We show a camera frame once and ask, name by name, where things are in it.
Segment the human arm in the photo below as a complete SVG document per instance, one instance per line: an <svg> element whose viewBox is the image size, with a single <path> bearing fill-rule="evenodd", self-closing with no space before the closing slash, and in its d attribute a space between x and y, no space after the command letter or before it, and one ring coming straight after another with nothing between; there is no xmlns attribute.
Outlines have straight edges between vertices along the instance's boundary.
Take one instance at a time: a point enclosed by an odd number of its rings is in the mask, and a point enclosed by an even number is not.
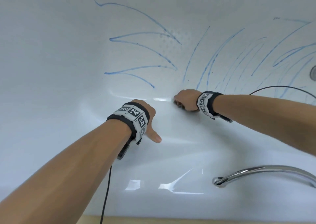
<svg viewBox="0 0 316 224"><path fill-rule="evenodd" d="M197 110L197 90L180 91L175 97L186 110ZM219 95L213 110L248 128L316 155L316 107L290 100L254 95Z"/></svg>
<svg viewBox="0 0 316 224"><path fill-rule="evenodd" d="M133 102L149 112L148 137L161 142L151 126L155 109ZM0 202L0 223L77 223L131 133L127 124L111 119L81 137Z"/></svg>

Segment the forearm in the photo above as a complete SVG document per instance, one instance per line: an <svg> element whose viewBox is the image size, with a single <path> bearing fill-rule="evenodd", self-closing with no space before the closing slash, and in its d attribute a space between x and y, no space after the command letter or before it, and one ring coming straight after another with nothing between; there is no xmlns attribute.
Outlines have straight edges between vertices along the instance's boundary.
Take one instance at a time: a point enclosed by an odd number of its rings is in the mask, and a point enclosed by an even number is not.
<svg viewBox="0 0 316 224"><path fill-rule="evenodd" d="M289 100L250 95L220 95L215 112L316 155L316 107Z"/></svg>
<svg viewBox="0 0 316 224"><path fill-rule="evenodd" d="M109 120L74 142L0 203L0 223L75 224L130 136Z"/></svg>

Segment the hand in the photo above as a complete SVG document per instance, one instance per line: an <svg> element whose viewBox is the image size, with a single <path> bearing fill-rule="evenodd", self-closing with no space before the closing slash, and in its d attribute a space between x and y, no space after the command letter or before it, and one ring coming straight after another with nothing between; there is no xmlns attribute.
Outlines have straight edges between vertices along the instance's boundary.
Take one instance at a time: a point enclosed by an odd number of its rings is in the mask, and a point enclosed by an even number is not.
<svg viewBox="0 0 316 224"><path fill-rule="evenodd" d="M134 99L132 102L136 102L136 103L143 105L147 109L147 111L149 112L150 120L147 124L147 130L146 130L146 134L147 134L148 138L150 138L152 141L154 141L156 143L161 142L161 137L153 130L153 128L151 126L151 122L152 122L154 116L156 115L156 110L143 100Z"/></svg>
<svg viewBox="0 0 316 224"><path fill-rule="evenodd" d="M177 95L174 96L174 102L176 105L184 106L187 111L195 111L197 107L197 99L202 92L194 89L181 90Z"/></svg>

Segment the white enamel surface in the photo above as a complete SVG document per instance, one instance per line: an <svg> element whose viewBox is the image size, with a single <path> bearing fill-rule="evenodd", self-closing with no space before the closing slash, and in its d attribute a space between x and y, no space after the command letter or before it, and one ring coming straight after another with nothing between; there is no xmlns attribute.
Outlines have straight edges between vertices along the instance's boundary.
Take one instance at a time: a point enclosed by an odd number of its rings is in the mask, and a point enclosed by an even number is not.
<svg viewBox="0 0 316 224"><path fill-rule="evenodd" d="M95 1L141 11L181 44L140 12ZM316 222L316 189L297 178L258 174L223 189L212 185L214 177L265 164L316 175L314 157L236 122L212 121L172 104L178 91L197 87L212 56L201 91L249 94L279 84L315 94L309 72L316 65L316 1L95 1L0 0L0 199L137 98L156 109L153 127L163 141L144 138L114 162L106 215ZM110 40L139 32L146 33ZM168 68L104 74L149 65ZM315 104L284 88L257 94ZM85 214L101 214L106 187L107 176Z"/></svg>

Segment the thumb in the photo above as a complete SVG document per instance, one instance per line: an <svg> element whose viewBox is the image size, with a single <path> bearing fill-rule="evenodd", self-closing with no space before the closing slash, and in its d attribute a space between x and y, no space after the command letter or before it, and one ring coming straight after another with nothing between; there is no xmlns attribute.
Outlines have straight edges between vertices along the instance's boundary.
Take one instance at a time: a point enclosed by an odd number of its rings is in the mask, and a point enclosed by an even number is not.
<svg viewBox="0 0 316 224"><path fill-rule="evenodd" d="M151 125L147 126L146 134L147 134L148 138L150 138L152 141L154 141L156 143L161 142L161 137L155 132L155 130L153 130Z"/></svg>

